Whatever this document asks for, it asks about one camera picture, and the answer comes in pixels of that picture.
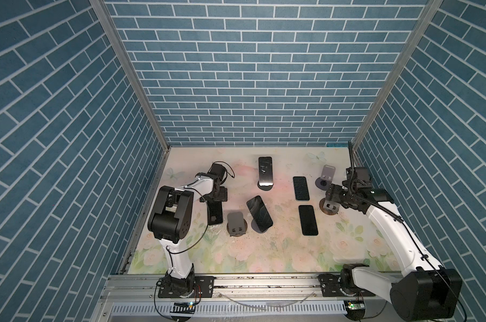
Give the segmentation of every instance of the cable tray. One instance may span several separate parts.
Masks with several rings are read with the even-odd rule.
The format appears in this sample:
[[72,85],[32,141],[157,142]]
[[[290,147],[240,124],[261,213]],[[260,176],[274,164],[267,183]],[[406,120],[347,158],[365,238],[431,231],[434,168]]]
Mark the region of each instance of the cable tray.
[[[174,310],[173,316],[195,316],[195,317],[237,317],[254,315],[324,315],[324,314],[347,314],[343,300],[319,300],[297,303],[283,308],[267,306],[272,301],[242,301],[249,306],[242,306],[236,303],[225,301],[208,301],[196,306],[194,314],[181,313],[187,308],[172,306],[168,302],[157,303],[157,309],[164,315],[170,315],[170,309]],[[116,302],[113,305],[111,316],[158,316],[152,302]]]

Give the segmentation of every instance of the floral tabletop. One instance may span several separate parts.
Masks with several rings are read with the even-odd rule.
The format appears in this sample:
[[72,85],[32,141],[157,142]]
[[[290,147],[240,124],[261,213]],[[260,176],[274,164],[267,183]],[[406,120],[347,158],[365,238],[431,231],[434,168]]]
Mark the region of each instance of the floral tabletop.
[[[257,187],[257,159],[271,156],[273,188]],[[318,203],[325,191],[315,186],[324,164],[336,167],[334,182],[341,184],[349,166],[346,148],[320,147],[237,147],[171,149],[159,187],[191,182],[198,172],[207,172],[214,161],[232,166],[236,178],[227,178],[228,201],[223,203],[223,224],[208,228],[203,240],[188,251],[195,272],[291,273],[334,272],[345,263],[363,262],[378,270],[399,270],[398,262],[383,236],[369,219],[356,210],[340,208],[329,216]],[[295,200],[292,178],[305,176],[310,200]],[[273,219],[273,226],[259,234],[251,227],[252,216],[246,201],[260,195]],[[315,209],[317,236],[302,235],[298,206]],[[240,211],[248,224],[246,234],[230,237],[227,214]],[[200,238],[207,222],[205,203],[193,204],[193,222],[186,237],[188,245]],[[163,274],[167,269],[164,251],[146,225],[137,245],[129,274]]]

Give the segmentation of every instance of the smartphone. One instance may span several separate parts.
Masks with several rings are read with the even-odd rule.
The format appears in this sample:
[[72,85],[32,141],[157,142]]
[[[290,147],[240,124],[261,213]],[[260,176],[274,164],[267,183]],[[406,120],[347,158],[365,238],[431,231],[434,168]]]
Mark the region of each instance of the smartphone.
[[313,206],[299,206],[300,226],[304,236],[317,236],[318,226],[316,225],[315,210]]
[[295,199],[299,202],[309,200],[306,177],[293,177],[293,188],[295,189]]
[[268,213],[265,207],[265,203],[261,199],[261,196],[255,196],[246,202],[248,210],[252,214],[252,217],[257,224],[257,227],[261,232],[265,232],[268,228],[273,226],[272,217]]

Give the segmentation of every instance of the brick wallpaper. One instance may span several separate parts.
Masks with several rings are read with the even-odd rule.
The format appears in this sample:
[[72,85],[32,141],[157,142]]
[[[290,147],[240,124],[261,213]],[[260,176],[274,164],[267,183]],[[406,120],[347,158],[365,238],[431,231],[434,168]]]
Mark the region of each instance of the brick wallpaper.
[[486,321],[486,0],[444,0],[360,156]]
[[162,149],[88,0],[0,0],[0,321],[82,321]]
[[172,145],[352,139],[426,0],[108,0]]

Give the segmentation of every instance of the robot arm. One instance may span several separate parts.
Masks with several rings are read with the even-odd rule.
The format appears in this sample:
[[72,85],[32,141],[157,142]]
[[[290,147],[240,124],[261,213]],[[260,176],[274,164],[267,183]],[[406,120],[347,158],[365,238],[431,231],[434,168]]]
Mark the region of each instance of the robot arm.
[[343,186],[331,184],[324,208],[339,206],[362,211],[376,225],[399,261],[401,274],[377,272],[363,264],[346,264],[340,286],[346,293],[361,289],[392,304],[405,321],[448,319],[458,302],[462,279],[455,269],[444,268],[404,223],[393,199],[384,189],[374,189],[368,170],[355,168],[349,142],[351,167]]
[[221,202],[227,201],[227,189],[222,187],[227,170],[213,163],[207,173],[198,173],[191,184],[178,187],[162,186],[148,219],[147,227],[159,239],[171,278],[172,292],[177,295],[191,292],[194,284],[194,267],[184,241],[191,225],[193,202],[200,199],[208,205],[208,224],[222,218]]

